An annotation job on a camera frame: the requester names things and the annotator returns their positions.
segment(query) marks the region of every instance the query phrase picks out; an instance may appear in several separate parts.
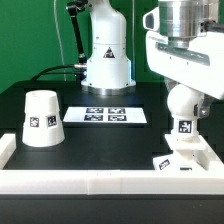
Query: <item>black sticker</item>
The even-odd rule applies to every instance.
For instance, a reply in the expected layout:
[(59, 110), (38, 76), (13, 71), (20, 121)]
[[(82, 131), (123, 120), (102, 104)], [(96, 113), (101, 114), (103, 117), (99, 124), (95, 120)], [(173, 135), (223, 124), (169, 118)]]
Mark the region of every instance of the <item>black sticker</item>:
[(127, 117), (125, 115), (109, 115), (108, 121), (127, 121)]
[(30, 127), (39, 128), (39, 118), (31, 117), (30, 118)]
[(182, 170), (182, 171), (192, 171), (193, 169), (191, 167), (180, 167), (180, 170)]
[(47, 118), (48, 127), (56, 126), (57, 125), (57, 119), (56, 116), (50, 116)]
[(85, 121), (103, 121), (103, 115), (86, 115)]
[(103, 108), (87, 108), (86, 113), (88, 114), (102, 114)]
[(109, 108), (108, 110), (109, 114), (125, 114), (124, 108)]
[(192, 121), (179, 121), (179, 133), (191, 133)]
[(115, 58), (113, 51), (109, 47), (105, 55), (103, 56), (104, 58)]
[(170, 161), (167, 159), (167, 160), (165, 160), (165, 161), (163, 161), (162, 163), (159, 164), (159, 169), (163, 170), (169, 165), (170, 165)]

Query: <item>cable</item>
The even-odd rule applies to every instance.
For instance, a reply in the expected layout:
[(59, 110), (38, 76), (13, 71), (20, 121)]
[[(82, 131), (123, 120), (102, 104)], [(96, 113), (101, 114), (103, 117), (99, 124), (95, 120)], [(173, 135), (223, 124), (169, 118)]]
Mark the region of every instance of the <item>cable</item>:
[(40, 78), (42, 75), (47, 75), (47, 74), (50, 74), (48, 72), (51, 72), (51, 71), (55, 71), (55, 70), (58, 70), (58, 69), (65, 69), (65, 68), (74, 68), (74, 65), (60, 65), (60, 66), (55, 66), (55, 67), (51, 67), (51, 68), (47, 68), (47, 69), (44, 69), (43, 71), (41, 71), (39, 74), (35, 75), (33, 78), (31, 78), (32, 81), (36, 81), (38, 78)]
[(56, 27), (57, 37), (58, 37), (58, 43), (60, 47), (62, 65), (65, 65), (64, 49), (62, 45), (61, 34), (60, 34), (60, 29), (58, 24), (57, 0), (54, 0), (54, 22), (55, 22), (55, 27)]

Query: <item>metal cylinder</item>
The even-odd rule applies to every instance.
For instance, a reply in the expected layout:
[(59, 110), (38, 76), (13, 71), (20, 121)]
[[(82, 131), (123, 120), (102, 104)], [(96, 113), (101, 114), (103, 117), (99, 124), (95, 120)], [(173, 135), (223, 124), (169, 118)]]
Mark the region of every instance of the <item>metal cylinder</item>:
[(169, 45), (188, 48), (193, 37), (200, 36), (206, 20), (218, 18), (219, 0), (160, 0), (160, 34)]

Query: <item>black square marker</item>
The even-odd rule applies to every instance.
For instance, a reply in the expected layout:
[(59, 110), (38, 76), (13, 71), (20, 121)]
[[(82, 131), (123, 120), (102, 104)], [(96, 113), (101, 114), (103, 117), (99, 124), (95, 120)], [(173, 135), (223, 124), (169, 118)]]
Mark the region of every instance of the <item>black square marker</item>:
[(127, 121), (127, 117), (125, 115), (109, 115), (108, 121), (111, 121), (111, 122)]
[(38, 117), (31, 117), (30, 118), (30, 127), (39, 128), (39, 118)]
[(109, 108), (108, 113), (109, 114), (125, 114), (126, 111), (124, 108)]
[(56, 116), (50, 116), (47, 118), (47, 124), (48, 127), (53, 127), (57, 125), (57, 119)]
[(87, 114), (102, 114), (104, 111), (104, 108), (87, 108), (86, 113)]
[(179, 121), (179, 133), (191, 133), (192, 121)]
[(85, 121), (103, 121), (103, 115), (85, 115)]

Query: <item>small white block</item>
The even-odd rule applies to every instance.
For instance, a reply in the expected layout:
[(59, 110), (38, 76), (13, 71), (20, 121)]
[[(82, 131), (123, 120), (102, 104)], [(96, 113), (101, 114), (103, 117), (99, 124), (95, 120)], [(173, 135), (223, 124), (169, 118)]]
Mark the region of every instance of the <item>small white block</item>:
[(4, 134), (0, 139), (0, 169), (4, 168), (15, 149), (15, 134)]

